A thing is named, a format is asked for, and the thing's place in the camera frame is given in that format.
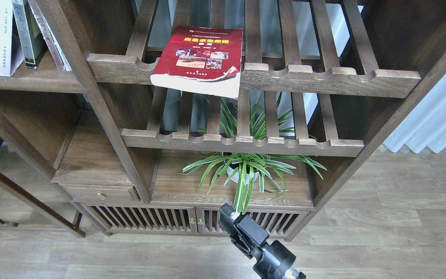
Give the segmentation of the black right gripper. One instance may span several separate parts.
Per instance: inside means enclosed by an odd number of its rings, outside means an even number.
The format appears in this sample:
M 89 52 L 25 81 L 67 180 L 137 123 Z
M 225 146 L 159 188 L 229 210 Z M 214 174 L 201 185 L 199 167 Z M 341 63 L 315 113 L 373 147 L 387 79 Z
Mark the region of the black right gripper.
M 266 232 L 249 214 L 240 214 L 225 203 L 220 208 L 218 224 L 230 235 L 232 243 L 248 258 L 256 258 L 253 270 L 262 279 L 306 279 L 292 267 L 296 256 L 281 242 L 269 245 Z

